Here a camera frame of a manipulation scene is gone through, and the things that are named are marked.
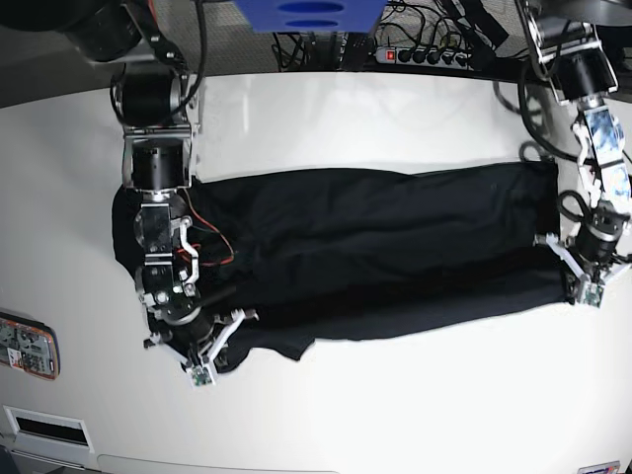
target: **circuit board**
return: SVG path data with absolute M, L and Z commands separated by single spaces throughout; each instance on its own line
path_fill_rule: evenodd
M 59 375 L 59 355 L 53 331 L 0 313 L 0 364 L 54 380 Z

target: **blue object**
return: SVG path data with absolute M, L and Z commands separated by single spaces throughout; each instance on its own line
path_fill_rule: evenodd
M 235 0 L 257 33 L 366 33 L 387 0 Z

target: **screw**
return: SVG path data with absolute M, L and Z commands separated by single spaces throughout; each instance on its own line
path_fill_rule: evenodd
M 156 293 L 156 301 L 158 302 L 158 304 L 165 304 L 167 301 L 169 301 L 169 295 L 166 291 L 158 291 Z

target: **white tabletop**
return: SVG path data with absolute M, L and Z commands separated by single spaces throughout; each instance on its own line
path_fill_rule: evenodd
M 297 73 L 206 85 L 205 180 L 475 166 L 514 160 L 527 139 L 488 82 Z M 632 136 L 630 107 L 614 110 Z M 54 382 L 0 367 L 0 403 L 84 420 L 88 467 L 108 455 L 571 474 L 632 457 L 632 276 L 608 288 L 600 311 L 560 304 L 389 341 L 318 342 L 300 363 L 254 350 L 218 386 L 193 390 L 167 354 L 142 348 L 133 282 L 114 260 L 122 140 L 107 92 L 0 110 L 0 150 L 0 307 L 52 327 L 62 362 Z

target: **black pants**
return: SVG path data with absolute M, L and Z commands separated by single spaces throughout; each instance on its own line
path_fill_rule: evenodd
M 566 298 L 559 259 L 532 245 L 559 232 L 554 165 L 309 170 L 196 183 L 190 194 L 235 250 L 234 262 L 201 269 L 202 294 L 238 288 L 209 311 L 260 315 L 231 338 L 225 371 L 251 348 L 299 359 L 318 338 L 393 338 Z M 114 245 L 131 275 L 143 259 L 137 212 L 137 196 L 121 190 Z M 190 240 L 203 262 L 226 257 L 217 234 L 194 229 Z

